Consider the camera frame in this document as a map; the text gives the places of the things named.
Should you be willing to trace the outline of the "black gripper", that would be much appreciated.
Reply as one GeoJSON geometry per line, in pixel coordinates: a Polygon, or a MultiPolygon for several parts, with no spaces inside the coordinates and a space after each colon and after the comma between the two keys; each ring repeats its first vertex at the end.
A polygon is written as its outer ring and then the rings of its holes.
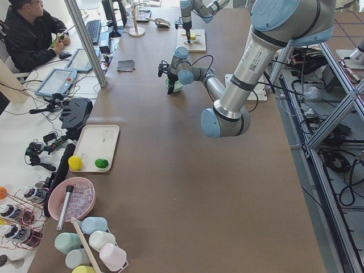
{"type": "Polygon", "coordinates": [[[167,94],[172,94],[174,92],[174,83],[178,80],[177,70],[174,67],[168,67],[167,76],[168,76],[169,82],[172,82],[172,83],[168,84],[167,94]]]}
{"type": "Polygon", "coordinates": [[[185,27],[184,29],[185,29],[185,34],[186,34],[187,39],[190,39],[191,38],[191,28],[185,27]]]}

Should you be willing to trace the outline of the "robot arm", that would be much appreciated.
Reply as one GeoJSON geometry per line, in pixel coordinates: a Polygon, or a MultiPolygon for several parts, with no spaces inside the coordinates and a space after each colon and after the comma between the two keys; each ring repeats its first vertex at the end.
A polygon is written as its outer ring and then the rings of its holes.
{"type": "Polygon", "coordinates": [[[250,41],[230,82],[223,86],[214,70],[190,64],[189,51],[179,46],[170,64],[159,65],[168,76],[168,94],[175,82],[200,81],[214,100],[201,114],[201,127],[211,138],[234,137],[247,131],[250,115],[244,104],[277,50],[287,44],[309,46],[333,35],[335,1],[255,1],[251,11],[250,41]]]}
{"type": "Polygon", "coordinates": [[[182,27],[185,30],[188,43],[191,39],[192,13],[198,15],[205,23],[212,21],[215,14],[223,9],[230,1],[211,1],[205,6],[201,0],[182,0],[180,4],[180,17],[175,20],[175,29],[182,27]]]}

